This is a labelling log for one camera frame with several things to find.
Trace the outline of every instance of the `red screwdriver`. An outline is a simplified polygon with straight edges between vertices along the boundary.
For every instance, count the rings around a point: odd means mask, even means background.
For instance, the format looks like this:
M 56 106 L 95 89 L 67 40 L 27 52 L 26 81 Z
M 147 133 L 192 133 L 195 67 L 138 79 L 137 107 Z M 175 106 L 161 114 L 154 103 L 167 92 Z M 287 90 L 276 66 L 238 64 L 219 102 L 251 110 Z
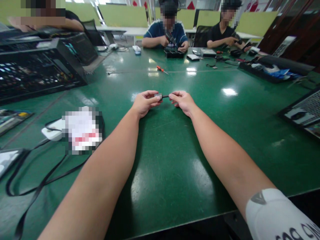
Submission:
M 160 70 L 161 72 L 165 72 L 163 68 L 161 68 L 160 66 L 157 66 L 157 69 Z

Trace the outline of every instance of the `computer mouse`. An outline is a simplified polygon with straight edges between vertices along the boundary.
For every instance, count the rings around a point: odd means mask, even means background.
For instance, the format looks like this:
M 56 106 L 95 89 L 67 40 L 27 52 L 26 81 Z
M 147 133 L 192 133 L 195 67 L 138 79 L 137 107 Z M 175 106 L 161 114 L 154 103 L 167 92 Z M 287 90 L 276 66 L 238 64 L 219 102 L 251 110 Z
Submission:
M 110 44 L 109 48 L 111 49 L 117 49 L 119 46 L 116 43 Z

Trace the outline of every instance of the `white arm sleeve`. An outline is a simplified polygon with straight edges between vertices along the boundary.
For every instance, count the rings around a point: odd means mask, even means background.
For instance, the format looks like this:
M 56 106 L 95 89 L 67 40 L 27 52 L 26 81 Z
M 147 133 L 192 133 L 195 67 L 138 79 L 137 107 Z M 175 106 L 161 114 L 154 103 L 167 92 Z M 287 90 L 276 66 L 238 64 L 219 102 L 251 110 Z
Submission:
M 255 194 L 246 218 L 254 240 L 320 240 L 320 228 L 278 189 Z

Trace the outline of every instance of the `computer case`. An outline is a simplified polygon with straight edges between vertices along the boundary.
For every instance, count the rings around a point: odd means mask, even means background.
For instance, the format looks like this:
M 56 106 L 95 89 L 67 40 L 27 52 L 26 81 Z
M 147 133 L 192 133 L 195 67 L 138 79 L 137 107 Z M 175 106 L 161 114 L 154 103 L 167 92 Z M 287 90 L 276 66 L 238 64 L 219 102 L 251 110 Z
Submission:
M 0 46 L 0 105 L 87 84 L 61 39 L 19 44 Z

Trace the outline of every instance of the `white desk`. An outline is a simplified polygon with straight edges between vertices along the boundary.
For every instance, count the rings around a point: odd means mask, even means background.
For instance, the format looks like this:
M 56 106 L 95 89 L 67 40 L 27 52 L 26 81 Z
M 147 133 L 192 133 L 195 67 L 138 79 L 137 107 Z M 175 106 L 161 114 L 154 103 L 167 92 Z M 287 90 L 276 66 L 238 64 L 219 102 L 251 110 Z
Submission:
M 104 31 L 104 32 L 124 32 L 123 35 L 125 36 L 133 36 L 133 40 L 134 40 L 134 44 L 136 44 L 136 37 L 137 36 L 143 36 L 148 28 L 144 28 L 144 27 L 108 27 L 106 25 L 102 25 L 102 26 L 98 26 L 97 27 L 98 31 Z M 196 29 L 185 29 L 186 33 L 196 33 L 197 30 Z M 248 39 L 250 42 L 257 42 L 258 45 L 261 42 L 261 40 L 263 39 L 263 37 L 259 37 L 259 36 L 254 36 L 251 34 L 247 34 L 247 33 L 242 33 L 242 32 L 237 32 L 237 34 L 239 34 L 239 36 L 243 39 Z M 109 39 L 109 42 L 113 42 L 113 39 L 110 39 L 110 37 L 112 37 L 110 34 L 107 34 L 107 37 Z
M 237 34 L 242 38 L 242 39 L 248 39 L 248 42 L 252 43 L 258 43 L 256 47 L 260 44 L 262 41 L 263 37 L 247 34 L 247 33 L 242 33 L 242 32 L 237 32 Z

